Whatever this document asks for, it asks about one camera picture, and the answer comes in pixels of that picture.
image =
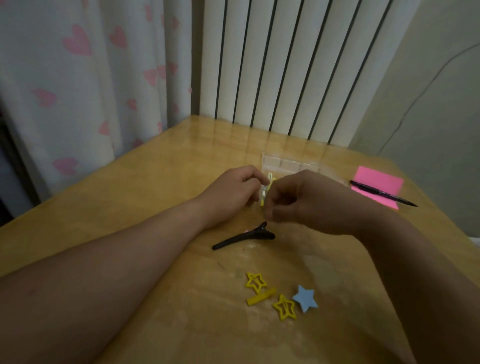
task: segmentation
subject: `human hand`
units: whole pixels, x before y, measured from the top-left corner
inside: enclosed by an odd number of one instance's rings
[[[206,227],[234,217],[242,207],[259,200],[261,185],[270,181],[254,166],[224,172],[196,200],[202,205]]]
[[[266,220],[291,221],[333,235],[355,235],[388,209],[310,170],[273,182],[264,202]]]

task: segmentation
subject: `black hair clip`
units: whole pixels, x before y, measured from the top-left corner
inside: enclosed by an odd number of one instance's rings
[[[275,239],[275,234],[265,229],[265,226],[267,226],[266,221],[262,222],[258,228],[255,228],[250,231],[246,231],[242,234],[232,236],[231,238],[228,238],[218,244],[215,244],[214,246],[212,246],[212,250],[217,250],[217,249],[223,248],[224,246],[241,242],[242,240],[248,240],[248,239],[273,240]]]

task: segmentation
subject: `person's right arm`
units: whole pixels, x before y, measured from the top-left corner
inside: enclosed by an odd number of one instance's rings
[[[480,289],[396,212],[311,171],[275,181],[267,220],[353,235],[367,249],[418,363],[480,363]]]

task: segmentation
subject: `person's left arm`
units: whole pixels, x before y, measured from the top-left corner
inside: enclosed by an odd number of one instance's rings
[[[1,278],[2,362],[92,361],[185,245],[258,200],[261,183],[253,166],[228,170],[193,200]]]

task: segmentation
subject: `light blue star hair clip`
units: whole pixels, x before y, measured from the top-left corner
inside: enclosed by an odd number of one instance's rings
[[[313,290],[306,290],[299,285],[299,292],[293,296],[293,299],[301,306],[303,313],[307,312],[310,307],[318,308],[317,302],[313,299]]]

